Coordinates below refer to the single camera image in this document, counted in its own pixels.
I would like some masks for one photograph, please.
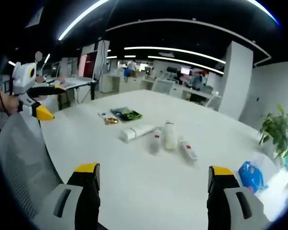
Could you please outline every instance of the cabinet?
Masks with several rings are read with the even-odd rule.
[[[169,92],[169,95],[172,97],[181,98],[182,97],[182,88],[180,85],[174,85],[171,91]]]
[[[141,83],[140,79],[128,78],[127,82],[125,82],[125,79],[121,78],[120,79],[120,91],[119,91],[119,93],[139,90],[140,89],[140,83]]]

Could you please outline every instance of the white pillar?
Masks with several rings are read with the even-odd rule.
[[[109,45],[110,42],[106,40],[101,40],[98,42],[97,56],[95,60],[94,73],[93,73],[93,77],[96,79],[100,78],[101,70],[107,62]]]
[[[63,57],[60,63],[60,74],[59,76],[67,77],[67,61],[68,57]]]
[[[253,51],[232,41],[227,48],[219,112],[239,119],[250,87]]]

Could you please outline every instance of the small packet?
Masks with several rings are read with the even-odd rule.
[[[98,115],[104,120],[106,125],[112,125],[119,122],[112,113],[98,113]]]

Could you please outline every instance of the mesh chair back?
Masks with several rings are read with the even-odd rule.
[[[169,80],[156,79],[152,87],[152,91],[169,95],[174,84],[175,82],[171,80],[169,81]]]
[[[212,108],[216,111],[219,110],[221,104],[222,97],[218,95],[213,95],[209,101],[206,103],[205,107]]]
[[[0,132],[0,163],[15,198],[30,219],[61,181],[45,144],[28,128],[20,114],[13,114]]]

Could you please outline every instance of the blue plastic bag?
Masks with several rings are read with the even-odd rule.
[[[250,161],[246,161],[239,168],[239,175],[243,186],[247,187],[252,193],[268,187],[264,185],[262,172],[256,166],[252,165]]]

